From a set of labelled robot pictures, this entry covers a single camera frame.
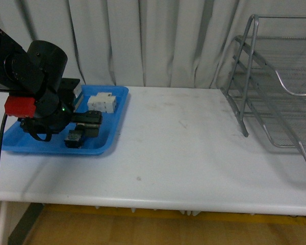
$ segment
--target white curtain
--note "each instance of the white curtain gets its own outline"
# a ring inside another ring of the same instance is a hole
[[[87,84],[217,88],[253,13],[306,15],[306,0],[0,0],[0,27],[25,50],[61,47],[64,77]],[[306,24],[260,32],[303,36]]]

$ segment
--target wooden floor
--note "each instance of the wooden floor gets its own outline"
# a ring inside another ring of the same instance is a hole
[[[46,205],[24,245],[306,244],[306,217]]]

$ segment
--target white table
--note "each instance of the white table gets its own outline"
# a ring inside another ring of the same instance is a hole
[[[3,152],[0,201],[306,215],[303,157],[273,147],[254,118],[245,138],[219,90],[129,90],[100,156]]]

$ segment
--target white block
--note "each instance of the white block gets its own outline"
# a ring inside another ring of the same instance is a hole
[[[117,106],[116,96],[112,96],[112,93],[98,93],[90,97],[87,106],[89,110],[114,113]]]

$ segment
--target wire mesh tray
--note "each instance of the wire mesh tray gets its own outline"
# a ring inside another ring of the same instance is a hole
[[[251,16],[244,36],[235,38],[239,50],[223,93],[246,137],[243,117],[248,105],[273,145],[296,147],[306,161],[306,38],[259,37],[259,17]],[[253,36],[249,38],[253,20]],[[241,96],[239,103],[229,94],[232,83]]]
[[[116,96],[116,110],[114,113],[102,113],[103,121],[99,129],[97,138],[87,138],[80,149],[67,148],[64,139],[69,130],[75,128],[74,123],[70,123],[61,133],[54,134],[50,142],[36,141],[28,133],[24,133],[19,126],[19,122],[14,123],[5,133],[2,150],[20,153],[35,154],[74,154],[74,155],[99,155],[106,151],[112,144],[116,133],[122,111],[124,109],[128,89],[121,86],[82,86],[84,98],[77,112],[88,110],[87,102],[89,97],[97,95],[98,92],[111,92]]]

